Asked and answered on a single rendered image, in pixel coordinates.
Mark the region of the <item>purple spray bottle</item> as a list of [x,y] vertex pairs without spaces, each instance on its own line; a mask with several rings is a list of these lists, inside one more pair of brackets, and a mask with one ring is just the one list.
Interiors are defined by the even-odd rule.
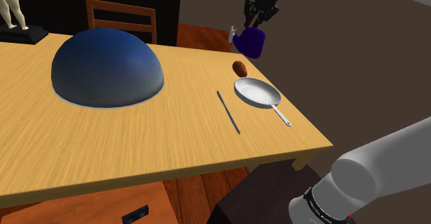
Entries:
[[236,28],[230,27],[228,42],[245,57],[258,59],[261,56],[265,43],[265,33],[254,27],[248,27],[240,35],[236,34]]

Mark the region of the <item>brown egg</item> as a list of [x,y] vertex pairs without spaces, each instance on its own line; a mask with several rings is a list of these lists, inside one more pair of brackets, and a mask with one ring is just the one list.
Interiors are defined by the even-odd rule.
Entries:
[[247,68],[241,61],[232,63],[232,69],[238,77],[246,77],[248,75]]

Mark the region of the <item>silver frying pan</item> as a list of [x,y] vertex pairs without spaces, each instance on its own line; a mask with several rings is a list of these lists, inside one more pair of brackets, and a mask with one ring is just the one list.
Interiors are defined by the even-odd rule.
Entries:
[[292,126],[277,108],[282,102],[282,95],[274,86],[256,78],[241,77],[233,83],[233,88],[243,102],[260,109],[272,108],[288,127]]

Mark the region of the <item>thin dark grey rod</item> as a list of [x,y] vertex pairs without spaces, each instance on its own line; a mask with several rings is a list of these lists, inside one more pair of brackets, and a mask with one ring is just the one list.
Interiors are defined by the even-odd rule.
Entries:
[[224,107],[225,111],[227,112],[227,115],[229,116],[229,119],[230,119],[230,121],[231,121],[231,123],[232,123],[233,127],[235,128],[236,132],[237,132],[238,134],[241,134],[241,132],[240,132],[240,130],[239,130],[239,128],[238,128],[238,126],[237,126],[237,124],[236,124],[235,120],[233,119],[233,117],[232,117],[232,115],[230,114],[230,111],[229,111],[229,109],[228,109],[227,105],[225,104],[225,102],[224,102],[224,100],[223,100],[223,97],[222,97],[221,93],[220,93],[219,91],[216,91],[216,93],[217,93],[217,96],[218,96],[219,100],[221,101],[221,103],[222,103],[222,105],[223,105],[223,107]]

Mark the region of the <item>brown wooden chair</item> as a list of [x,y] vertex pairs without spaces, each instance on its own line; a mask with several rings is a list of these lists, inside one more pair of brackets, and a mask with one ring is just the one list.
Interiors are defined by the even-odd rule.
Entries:
[[[150,18],[150,24],[134,24],[122,21],[109,21],[103,19],[96,19],[94,10],[103,10],[115,13],[138,15]],[[157,24],[156,12],[153,8],[145,8],[139,6],[131,6],[122,3],[113,3],[109,1],[100,0],[86,0],[86,11],[88,17],[88,28],[113,28],[118,30],[127,30],[135,32],[148,32],[151,33],[151,41],[157,44]]]

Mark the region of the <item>blue upturned bowl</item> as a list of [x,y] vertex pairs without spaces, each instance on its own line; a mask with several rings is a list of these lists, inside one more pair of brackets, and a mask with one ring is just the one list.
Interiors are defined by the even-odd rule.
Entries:
[[60,46],[52,60],[51,82],[54,92],[73,104],[118,108],[157,95],[164,73],[156,54],[138,37],[95,28]]

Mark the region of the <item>light wooden table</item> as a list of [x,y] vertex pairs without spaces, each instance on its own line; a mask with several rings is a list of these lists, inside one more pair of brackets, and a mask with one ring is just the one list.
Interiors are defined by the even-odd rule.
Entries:
[[279,160],[301,169],[331,147],[289,100],[277,108],[291,127],[273,109],[244,103],[233,89],[237,53],[154,45],[164,72],[158,95],[119,109],[71,104],[50,79],[66,39],[0,42],[0,208]]

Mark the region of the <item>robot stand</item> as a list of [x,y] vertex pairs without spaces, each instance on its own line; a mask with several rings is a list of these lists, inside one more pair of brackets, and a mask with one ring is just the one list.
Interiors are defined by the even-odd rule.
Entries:
[[293,224],[289,202],[320,177],[308,166],[296,171],[292,160],[256,167],[214,207],[207,224]]

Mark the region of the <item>white figure on black base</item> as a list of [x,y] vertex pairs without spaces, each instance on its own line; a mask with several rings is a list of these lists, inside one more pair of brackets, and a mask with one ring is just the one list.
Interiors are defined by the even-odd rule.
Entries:
[[41,26],[28,25],[19,0],[0,0],[0,41],[35,45],[48,35]]

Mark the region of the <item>orange wooden drawer unit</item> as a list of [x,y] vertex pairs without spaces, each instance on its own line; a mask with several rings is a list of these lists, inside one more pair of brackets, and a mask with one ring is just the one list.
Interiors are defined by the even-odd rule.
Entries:
[[178,224],[161,182],[48,200],[5,215],[0,224],[122,224],[145,205],[149,214],[131,224]]

